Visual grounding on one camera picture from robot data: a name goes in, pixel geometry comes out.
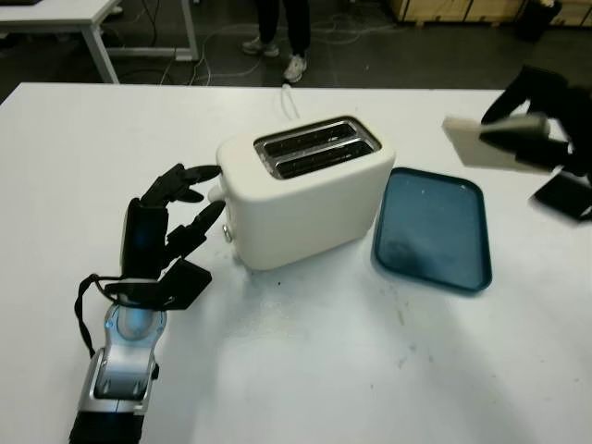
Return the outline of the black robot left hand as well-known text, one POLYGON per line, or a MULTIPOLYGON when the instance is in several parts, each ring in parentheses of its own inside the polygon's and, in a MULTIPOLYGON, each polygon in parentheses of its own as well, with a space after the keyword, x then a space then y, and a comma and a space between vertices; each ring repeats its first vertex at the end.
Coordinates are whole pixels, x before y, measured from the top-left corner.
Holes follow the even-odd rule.
POLYGON ((176 164, 159 176, 140 198, 129 202, 121 248, 123 278, 157 279, 169 264, 184 258, 206 241, 225 203, 208 204, 189 225, 168 231, 167 206, 174 202, 197 204, 204 196, 191 188, 221 174, 217 165, 186 168, 176 164))

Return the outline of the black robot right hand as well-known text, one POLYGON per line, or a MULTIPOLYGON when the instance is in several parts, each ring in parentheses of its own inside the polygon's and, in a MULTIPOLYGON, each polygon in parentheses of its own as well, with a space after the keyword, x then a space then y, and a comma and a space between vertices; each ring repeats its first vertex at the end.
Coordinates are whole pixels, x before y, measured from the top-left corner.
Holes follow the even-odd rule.
POLYGON ((486 126, 500 123, 524 102, 529 103, 529 115, 556 119, 567 140, 554 140, 541 132, 506 129, 486 132, 485 141, 501 151, 513 153, 518 162, 546 169, 561 166, 576 176, 589 176, 591 91, 571 84, 559 73, 524 66, 489 107, 481 123, 486 126))

